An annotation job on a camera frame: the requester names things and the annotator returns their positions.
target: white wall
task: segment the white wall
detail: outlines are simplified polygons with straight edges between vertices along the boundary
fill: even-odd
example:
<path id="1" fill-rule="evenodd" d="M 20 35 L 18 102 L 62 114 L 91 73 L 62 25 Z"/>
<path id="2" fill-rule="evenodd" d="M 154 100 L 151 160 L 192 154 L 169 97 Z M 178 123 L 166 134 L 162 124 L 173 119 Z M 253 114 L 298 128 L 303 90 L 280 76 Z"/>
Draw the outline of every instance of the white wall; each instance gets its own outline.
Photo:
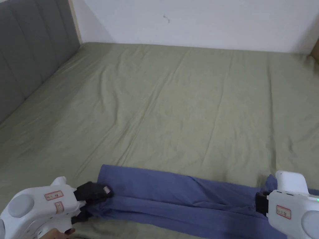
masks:
<path id="1" fill-rule="evenodd" d="M 319 0 L 73 0 L 73 5 L 83 42 L 310 53 L 319 38 Z"/>

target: wooden trim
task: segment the wooden trim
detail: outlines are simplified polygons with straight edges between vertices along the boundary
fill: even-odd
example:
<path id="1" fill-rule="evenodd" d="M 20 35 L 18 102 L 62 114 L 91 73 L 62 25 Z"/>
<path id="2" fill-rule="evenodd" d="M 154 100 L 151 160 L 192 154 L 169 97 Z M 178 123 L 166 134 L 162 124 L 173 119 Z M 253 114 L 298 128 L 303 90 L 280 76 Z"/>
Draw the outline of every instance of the wooden trim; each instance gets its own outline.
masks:
<path id="1" fill-rule="evenodd" d="M 315 58 L 315 60 L 319 64 L 319 40 L 317 41 L 317 43 L 315 44 L 314 48 L 312 49 L 311 56 L 313 58 Z"/>
<path id="2" fill-rule="evenodd" d="M 78 38 L 79 38 L 80 45 L 82 45 L 83 42 L 82 42 L 82 37 L 81 37 L 81 33 L 80 33 L 77 17 L 75 15 L 75 11 L 74 11 L 73 0 L 69 0 L 69 5 L 70 5 L 70 9 L 71 9 L 74 25 L 75 25 L 75 30 L 77 31 L 77 35 L 78 35 Z"/>

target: wall stain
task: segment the wall stain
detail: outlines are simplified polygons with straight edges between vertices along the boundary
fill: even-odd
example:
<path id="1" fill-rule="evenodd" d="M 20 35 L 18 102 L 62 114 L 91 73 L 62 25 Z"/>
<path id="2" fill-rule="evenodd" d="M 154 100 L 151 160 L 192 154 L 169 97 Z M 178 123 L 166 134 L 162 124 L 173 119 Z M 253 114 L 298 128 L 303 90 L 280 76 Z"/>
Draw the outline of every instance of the wall stain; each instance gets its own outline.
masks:
<path id="1" fill-rule="evenodd" d="M 163 18 L 166 18 L 168 23 L 171 22 L 171 20 L 168 17 L 166 17 L 165 15 L 163 15 Z"/>

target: blue cloth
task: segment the blue cloth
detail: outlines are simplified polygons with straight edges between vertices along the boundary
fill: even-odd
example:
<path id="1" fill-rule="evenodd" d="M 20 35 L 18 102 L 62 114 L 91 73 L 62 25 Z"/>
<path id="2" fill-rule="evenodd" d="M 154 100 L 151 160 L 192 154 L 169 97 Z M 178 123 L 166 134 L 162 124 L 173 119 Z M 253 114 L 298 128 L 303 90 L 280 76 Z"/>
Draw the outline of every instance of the blue cloth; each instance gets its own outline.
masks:
<path id="1" fill-rule="evenodd" d="M 214 239 L 286 239 L 254 208 L 260 188 L 146 169 L 103 165 L 98 183 L 114 197 L 89 211 L 104 219 L 129 220 Z M 275 190 L 270 175 L 263 190 Z"/>

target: human hand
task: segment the human hand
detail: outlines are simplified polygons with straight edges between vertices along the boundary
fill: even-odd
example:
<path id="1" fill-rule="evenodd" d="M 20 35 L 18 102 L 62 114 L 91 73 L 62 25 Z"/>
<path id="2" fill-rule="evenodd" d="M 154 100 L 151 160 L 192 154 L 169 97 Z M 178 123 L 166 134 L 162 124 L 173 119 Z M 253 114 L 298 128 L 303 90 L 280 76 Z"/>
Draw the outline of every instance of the human hand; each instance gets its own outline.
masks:
<path id="1" fill-rule="evenodd" d="M 69 239 L 70 235 L 74 232 L 74 228 L 70 229 L 67 234 L 60 232 L 56 228 L 53 228 L 51 231 L 44 234 L 41 239 Z"/>

